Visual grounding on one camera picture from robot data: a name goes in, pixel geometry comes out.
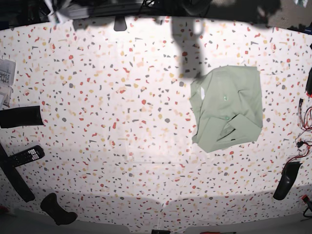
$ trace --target tv remote control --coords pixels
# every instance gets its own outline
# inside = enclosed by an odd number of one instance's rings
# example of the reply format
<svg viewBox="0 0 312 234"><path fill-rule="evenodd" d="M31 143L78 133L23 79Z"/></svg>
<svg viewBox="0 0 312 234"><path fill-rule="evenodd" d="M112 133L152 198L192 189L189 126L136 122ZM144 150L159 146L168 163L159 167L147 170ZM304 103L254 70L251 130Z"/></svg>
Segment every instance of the tv remote control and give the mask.
<svg viewBox="0 0 312 234"><path fill-rule="evenodd" d="M36 145L27 150L14 154L7 158L6 163L10 163L13 167L18 167L29 162L36 161L44 157L43 149Z"/></svg>

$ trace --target folded shirt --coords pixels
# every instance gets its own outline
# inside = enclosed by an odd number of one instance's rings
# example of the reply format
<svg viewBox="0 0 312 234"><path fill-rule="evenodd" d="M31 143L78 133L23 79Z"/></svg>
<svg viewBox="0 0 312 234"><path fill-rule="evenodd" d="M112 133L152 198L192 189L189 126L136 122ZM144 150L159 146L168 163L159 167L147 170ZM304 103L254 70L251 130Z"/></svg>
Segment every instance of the folded shirt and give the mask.
<svg viewBox="0 0 312 234"><path fill-rule="evenodd" d="M260 75L256 67L213 69L191 84L197 143L207 153L257 141L262 128Z"/></svg>

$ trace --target black device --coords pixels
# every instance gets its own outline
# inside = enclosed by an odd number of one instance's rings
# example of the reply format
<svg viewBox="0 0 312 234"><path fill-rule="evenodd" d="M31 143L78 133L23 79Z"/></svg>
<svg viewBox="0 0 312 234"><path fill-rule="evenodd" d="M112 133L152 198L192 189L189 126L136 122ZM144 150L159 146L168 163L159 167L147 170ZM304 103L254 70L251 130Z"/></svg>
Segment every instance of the black device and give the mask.
<svg viewBox="0 0 312 234"><path fill-rule="evenodd" d="M1 128L43 125L40 106L27 106L0 111Z"/></svg>
<svg viewBox="0 0 312 234"><path fill-rule="evenodd" d="M126 19L124 16L115 16L114 30L116 32L127 30Z"/></svg>
<svg viewBox="0 0 312 234"><path fill-rule="evenodd" d="M152 234L170 234L170 231L152 230Z"/></svg>
<svg viewBox="0 0 312 234"><path fill-rule="evenodd" d="M77 214L75 212L67 212L59 206L55 193L46 196L41 202L40 208L50 215L57 225L70 224L77 219Z"/></svg>
<svg viewBox="0 0 312 234"><path fill-rule="evenodd" d="M306 86L306 91L308 96L312 95L312 68L309 72L309 77L308 77L308 81L307 81L307 86Z"/></svg>
<svg viewBox="0 0 312 234"><path fill-rule="evenodd" d="M281 180L273 195L276 200L283 200L287 196L297 178L301 164L300 162L289 162L285 165Z"/></svg>
<svg viewBox="0 0 312 234"><path fill-rule="evenodd" d="M35 195L29 189L15 167L35 161L39 158L42 158L43 156L43 149L36 145L9 157L0 144L0 167L8 178L9 182L12 184L13 188L25 202L34 200Z"/></svg>

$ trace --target speckled tabletop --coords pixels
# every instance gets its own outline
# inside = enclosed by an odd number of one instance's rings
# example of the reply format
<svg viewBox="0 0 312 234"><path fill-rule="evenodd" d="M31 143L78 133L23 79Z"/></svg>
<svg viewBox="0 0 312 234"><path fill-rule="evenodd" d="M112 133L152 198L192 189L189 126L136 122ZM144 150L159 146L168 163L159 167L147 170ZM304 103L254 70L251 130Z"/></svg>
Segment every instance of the speckled tabletop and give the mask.
<svg viewBox="0 0 312 234"><path fill-rule="evenodd" d="M194 18L114 18L0 32L0 56L17 63L10 107L40 105L44 126L1 129L8 155L40 144L46 156L18 171L25 203L0 171L0 204L40 212L51 192L79 220L132 232L248 222L302 212L311 158L283 201L273 199L296 154L297 105L305 99L312 36ZM257 66L263 129L257 142L205 153L189 103L198 74Z"/></svg>

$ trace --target red connector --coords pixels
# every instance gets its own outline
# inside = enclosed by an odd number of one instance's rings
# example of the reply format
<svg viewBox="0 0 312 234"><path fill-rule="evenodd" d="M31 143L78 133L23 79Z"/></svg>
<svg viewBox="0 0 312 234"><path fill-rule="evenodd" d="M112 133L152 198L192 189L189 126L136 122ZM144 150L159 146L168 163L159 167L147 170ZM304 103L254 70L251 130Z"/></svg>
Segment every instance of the red connector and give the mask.
<svg viewBox="0 0 312 234"><path fill-rule="evenodd" d="M304 196L302 196L302 198L301 198L302 200L303 200L303 202L304 203L308 203L309 201L310 201L310 199L308 198L308 196L307 195L304 195Z"/></svg>

